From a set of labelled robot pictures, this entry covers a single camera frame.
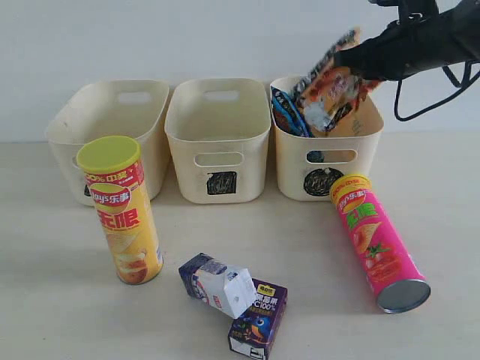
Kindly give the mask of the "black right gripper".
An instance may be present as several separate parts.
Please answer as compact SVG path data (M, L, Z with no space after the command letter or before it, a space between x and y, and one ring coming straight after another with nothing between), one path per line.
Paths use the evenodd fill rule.
M440 15L435 1L374 1L396 7L398 19L377 37L334 54L335 68L349 68L365 80L402 80L435 68L435 49L425 25Z

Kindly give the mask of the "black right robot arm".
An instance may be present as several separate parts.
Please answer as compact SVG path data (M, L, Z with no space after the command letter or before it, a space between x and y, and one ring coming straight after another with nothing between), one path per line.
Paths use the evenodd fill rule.
M434 68L479 61L479 2L460 1L440 12L435 1L375 1L396 7L398 20L378 36L334 55L366 80L399 81Z

